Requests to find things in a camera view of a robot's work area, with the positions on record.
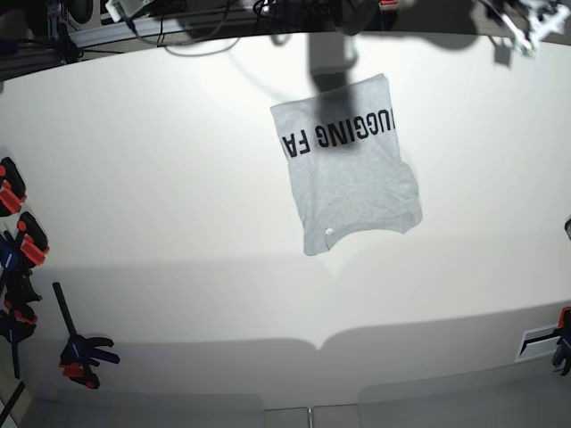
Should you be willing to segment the grey T-shirt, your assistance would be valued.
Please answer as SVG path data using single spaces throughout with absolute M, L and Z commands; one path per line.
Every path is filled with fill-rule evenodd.
M 270 109 L 302 222 L 303 251 L 368 230 L 405 234 L 423 218 L 401 156 L 384 74 Z

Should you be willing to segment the red black clamp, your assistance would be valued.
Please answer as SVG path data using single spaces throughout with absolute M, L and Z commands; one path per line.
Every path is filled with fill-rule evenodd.
M 17 227 L 16 243 L 22 256 L 20 265 L 24 268 L 40 266 L 44 263 L 46 254 L 49 252 L 46 233 L 28 211 L 21 214 Z
M 26 201 L 26 185 L 10 157 L 1 159 L 1 217 L 9 217 L 21 210 Z

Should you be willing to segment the right edge blue red clamp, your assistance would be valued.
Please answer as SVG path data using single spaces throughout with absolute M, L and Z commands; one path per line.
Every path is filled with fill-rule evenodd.
M 557 348 L 551 359 L 551 364 L 554 367 L 563 366 L 560 373 L 561 376 L 567 376 L 570 373 L 570 317 L 570 307 L 564 308 L 559 320 L 560 336 L 557 342 Z

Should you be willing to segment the black blue bar clamp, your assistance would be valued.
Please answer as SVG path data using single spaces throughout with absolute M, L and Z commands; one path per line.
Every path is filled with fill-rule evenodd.
M 114 341 L 106 337 L 86 338 L 79 334 L 72 321 L 61 284 L 54 282 L 53 288 L 69 333 L 58 366 L 62 370 L 62 375 L 67 379 L 86 386 L 88 389 L 96 390 L 101 384 L 93 368 L 100 366 L 101 361 L 114 365 L 120 363 L 120 357 L 117 354 L 104 350 L 104 348 L 112 348 Z

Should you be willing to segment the upper red black clamp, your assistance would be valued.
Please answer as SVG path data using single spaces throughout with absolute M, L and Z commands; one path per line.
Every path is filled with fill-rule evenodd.
M 26 201 L 26 185 L 10 157 L 1 159 L 1 217 L 9 217 L 21 210 Z

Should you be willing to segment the blue black clamp left edge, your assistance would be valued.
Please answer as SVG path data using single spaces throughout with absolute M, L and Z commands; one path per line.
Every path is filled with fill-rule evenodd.
M 21 378 L 19 345 L 36 329 L 37 315 L 29 306 L 41 301 L 31 282 L 32 270 L 24 256 L 16 248 L 16 241 L 9 232 L 1 233 L 1 336 L 11 346 L 14 377 Z

